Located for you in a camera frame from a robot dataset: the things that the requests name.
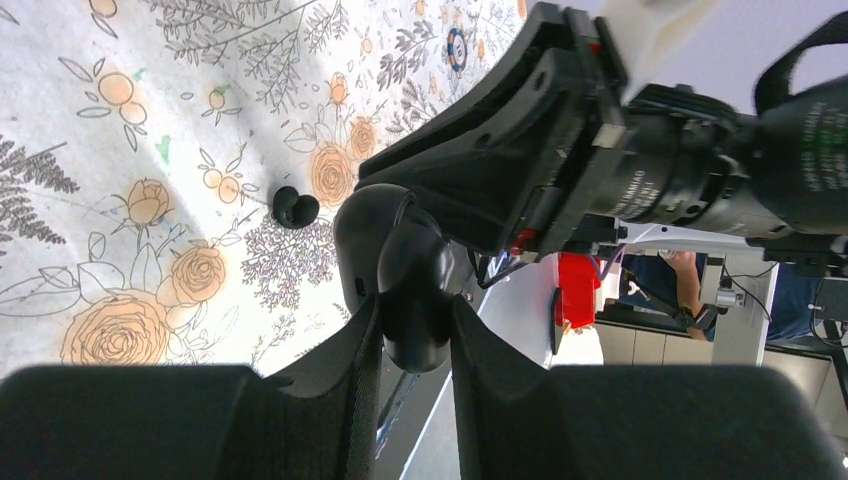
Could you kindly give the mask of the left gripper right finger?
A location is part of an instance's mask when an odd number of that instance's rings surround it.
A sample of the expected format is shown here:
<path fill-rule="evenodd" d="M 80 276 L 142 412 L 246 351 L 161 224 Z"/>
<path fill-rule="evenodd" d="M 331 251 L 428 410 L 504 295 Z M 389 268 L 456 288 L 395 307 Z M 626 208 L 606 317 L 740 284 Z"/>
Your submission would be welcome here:
<path fill-rule="evenodd" d="M 545 369 L 452 302 L 465 479 L 843 479 L 841 453 L 781 373 L 734 365 Z"/>

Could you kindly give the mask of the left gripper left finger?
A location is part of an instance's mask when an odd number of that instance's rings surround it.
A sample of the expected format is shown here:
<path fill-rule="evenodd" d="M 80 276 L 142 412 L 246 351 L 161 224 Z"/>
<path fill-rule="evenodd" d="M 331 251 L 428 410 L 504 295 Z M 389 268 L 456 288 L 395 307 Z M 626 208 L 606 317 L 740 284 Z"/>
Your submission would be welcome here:
<path fill-rule="evenodd" d="M 283 370 L 32 367 L 1 385 L 5 479 L 367 479 L 381 347 L 367 299 Z"/>

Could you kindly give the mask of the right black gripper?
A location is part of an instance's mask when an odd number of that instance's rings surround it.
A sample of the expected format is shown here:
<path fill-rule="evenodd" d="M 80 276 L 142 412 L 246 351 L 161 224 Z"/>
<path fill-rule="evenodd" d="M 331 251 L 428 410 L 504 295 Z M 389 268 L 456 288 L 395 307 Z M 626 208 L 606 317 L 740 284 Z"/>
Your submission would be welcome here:
<path fill-rule="evenodd" d="M 539 256 L 593 242 L 579 227 L 630 138 L 627 76 L 602 18 L 549 9 L 557 46 L 504 55 L 464 97 L 363 163 L 357 187 L 412 191 L 449 238 L 485 253 L 523 230 Z"/>

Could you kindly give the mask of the black earbud charging case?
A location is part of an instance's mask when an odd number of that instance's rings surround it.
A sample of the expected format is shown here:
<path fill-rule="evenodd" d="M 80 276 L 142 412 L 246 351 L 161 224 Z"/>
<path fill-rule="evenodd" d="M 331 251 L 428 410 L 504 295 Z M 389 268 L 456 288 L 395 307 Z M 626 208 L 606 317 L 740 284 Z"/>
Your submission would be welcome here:
<path fill-rule="evenodd" d="M 378 326 L 395 365 L 421 374 L 448 357 L 454 256 L 412 191 L 362 187 L 337 212 L 334 243 L 346 307 Z"/>

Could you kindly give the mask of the black earbud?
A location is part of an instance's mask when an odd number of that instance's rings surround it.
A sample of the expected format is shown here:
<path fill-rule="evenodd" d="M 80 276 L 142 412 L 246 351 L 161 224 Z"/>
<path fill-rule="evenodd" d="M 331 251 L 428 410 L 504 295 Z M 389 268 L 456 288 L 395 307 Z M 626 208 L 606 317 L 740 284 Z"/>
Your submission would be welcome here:
<path fill-rule="evenodd" d="M 291 230 L 313 223 L 319 211 L 320 205 L 314 196 L 302 195 L 292 186 L 279 188 L 271 204 L 271 213 L 276 222 Z"/>

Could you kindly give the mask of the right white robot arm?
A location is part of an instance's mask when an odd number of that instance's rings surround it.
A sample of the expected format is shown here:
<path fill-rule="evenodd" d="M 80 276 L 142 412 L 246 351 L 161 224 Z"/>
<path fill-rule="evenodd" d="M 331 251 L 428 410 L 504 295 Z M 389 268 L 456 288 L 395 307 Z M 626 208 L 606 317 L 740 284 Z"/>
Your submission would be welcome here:
<path fill-rule="evenodd" d="M 792 93 L 809 49 L 843 44 L 839 13 L 760 77 L 752 115 L 685 87 L 633 99 L 606 17 L 539 3 L 463 98 L 362 164 L 350 205 L 408 202 L 485 255 L 537 261 L 611 244 L 591 217 L 731 235 L 805 274 L 847 268 L 847 81 Z"/>

